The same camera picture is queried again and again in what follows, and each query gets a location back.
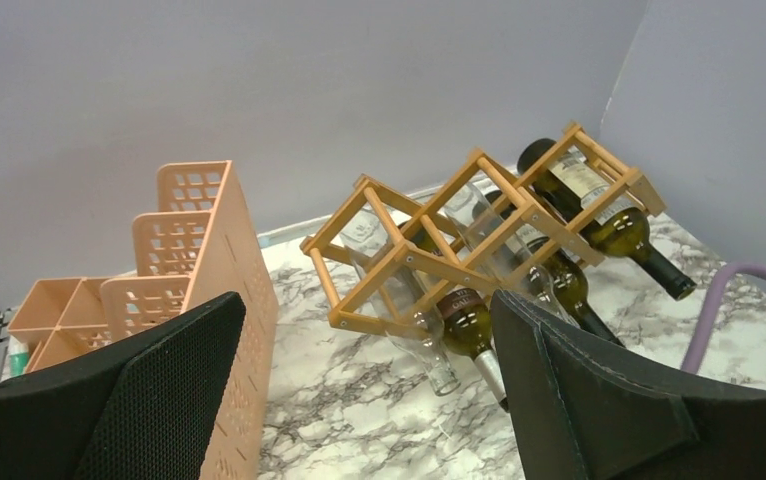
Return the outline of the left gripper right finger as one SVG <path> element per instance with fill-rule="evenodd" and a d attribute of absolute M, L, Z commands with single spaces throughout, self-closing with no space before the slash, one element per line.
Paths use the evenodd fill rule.
<path fill-rule="evenodd" d="M 490 312 L 529 479 L 766 479 L 766 390 L 689 374 L 507 290 Z"/>

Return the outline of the clear square glass bottle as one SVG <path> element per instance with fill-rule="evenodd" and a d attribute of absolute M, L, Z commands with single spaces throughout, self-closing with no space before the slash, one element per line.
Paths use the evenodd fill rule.
<path fill-rule="evenodd" d="M 339 237 L 361 279 L 392 249 L 380 218 L 368 206 L 359 210 Z M 442 345 L 442 321 L 437 309 L 411 311 L 424 294 L 414 272 L 398 267 L 370 295 L 369 302 L 376 316 L 384 321 L 390 343 L 419 364 L 435 395 L 446 396 L 459 388 L 460 381 Z"/>

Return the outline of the dark green embossed wine bottle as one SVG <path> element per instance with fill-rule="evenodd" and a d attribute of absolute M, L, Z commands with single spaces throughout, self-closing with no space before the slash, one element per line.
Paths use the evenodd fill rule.
<path fill-rule="evenodd" d="M 477 200 L 472 207 L 473 219 L 478 220 L 479 226 L 486 233 L 507 220 L 516 210 L 513 204 L 509 204 L 500 214 L 484 214 L 500 195 L 500 190 L 492 190 L 484 195 L 484 200 Z M 515 270 L 548 240 L 548 236 L 543 232 L 525 223 L 516 231 L 514 236 L 506 240 L 506 249 L 502 254 L 502 259 L 509 264 L 510 271 Z M 552 299 L 556 300 L 556 304 L 562 308 L 565 318 L 573 319 L 584 331 L 622 348 L 625 347 L 588 303 L 588 281 L 582 269 L 571 260 L 562 248 L 548 256 L 540 267 L 531 269 L 531 281 L 543 286 L 544 282 L 538 279 L 542 273 L 550 277 Z"/>

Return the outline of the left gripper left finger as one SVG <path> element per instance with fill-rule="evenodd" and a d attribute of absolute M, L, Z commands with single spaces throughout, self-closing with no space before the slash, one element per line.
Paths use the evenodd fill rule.
<path fill-rule="evenodd" d="M 246 308 L 224 293 L 0 383 L 0 479 L 196 479 Z"/>

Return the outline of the green Primitivo wine bottle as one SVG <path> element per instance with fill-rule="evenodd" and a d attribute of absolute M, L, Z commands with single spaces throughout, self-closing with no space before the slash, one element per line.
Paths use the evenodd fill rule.
<path fill-rule="evenodd" d="M 423 297 L 441 278 L 423 270 L 421 262 L 431 255 L 439 257 L 441 252 L 424 231 L 409 243 L 401 274 L 407 293 L 405 305 L 399 309 L 400 321 L 416 330 L 411 343 L 417 347 L 415 357 L 422 363 L 432 390 L 438 396 L 453 393 L 460 381 L 448 355 L 465 357 L 477 368 L 495 402 L 507 412 L 508 397 L 492 346 L 488 306 L 477 290 L 461 285 L 448 286 L 438 299 L 425 301 Z"/>

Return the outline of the wooden wine rack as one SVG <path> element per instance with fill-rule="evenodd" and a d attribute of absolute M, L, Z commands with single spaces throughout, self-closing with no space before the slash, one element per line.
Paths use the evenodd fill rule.
<path fill-rule="evenodd" d="M 587 165 L 609 183 L 609 189 L 573 220 L 566 221 L 550 210 L 547 202 L 538 198 L 529 187 L 550 162 L 559 159 L 570 148 L 576 148 L 585 155 Z M 474 220 L 471 214 L 462 220 L 455 220 L 451 214 L 440 213 L 446 203 L 461 188 L 468 186 L 479 172 L 485 173 L 502 192 L 484 214 L 500 214 L 509 204 L 516 208 L 507 220 L 489 233 L 479 226 L 478 220 Z M 370 295 L 396 268 L 406 266 L 404 257 L 410 246 L 409 239 L 419 231 L 428 234 L 441 252 L 439 257 L 431 255 L 421 262 L 423 270 L 441 278 L 441 282 L 423 297 L 425 301 L 432 302 L 452 285 L 474 288 L 483 293 L 511 286 L 559 248 L 572 251 L 582 266 L 600 264 L 603 254 L 589 245 L 582 237 L 581 229 L 622 194 L 627 195 L 647 216 L 657 216 L 666 208 L 659 193 L 640 169 L 624 164 L 591 138 L 577 122 L 570 122 L 556 144 L 521 176 L 513 175 L 483 150 L 476 148 L 456 174 L 425 203 L 419 203 L 367 175 L 361 176 L 354 187 L 354 192 L 324 226 L 303 240 L 301 250 L 312 259 L 324 288 L 331 306 L 328 314 L 331 327 L 380 336 L 385 336 L 384 321 L 374 313 L 369 302 Z M 341 295 L 325 262 L 332 260 L 352 266 L 345 247 L 334 244 L 333 240 L 365 206 L 372 208 L 380 218 L 392 242 L 392 249 L 368 276 L 347 294 Z M 547 243 L 504 277 L 483 274 L 481 266 L 491 255 L 499 252 L 506 240 L 525 223 L 547 235 Z"/>

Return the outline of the green bottle white label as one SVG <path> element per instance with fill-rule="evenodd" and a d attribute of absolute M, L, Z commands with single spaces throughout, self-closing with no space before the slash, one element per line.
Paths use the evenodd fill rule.
<path fill-rule="evenodd" d="M 573 220 L 609 189 L 609 183 L 568 152 L 539 174 L 532 189 L 566 220 Z M 618 196 L 581 229 L 589 245 L 604 255 L 628 258 L 675 300 L 689 296 L 696 283 L 650 243 L 650 224 L 627 195 Z"/>

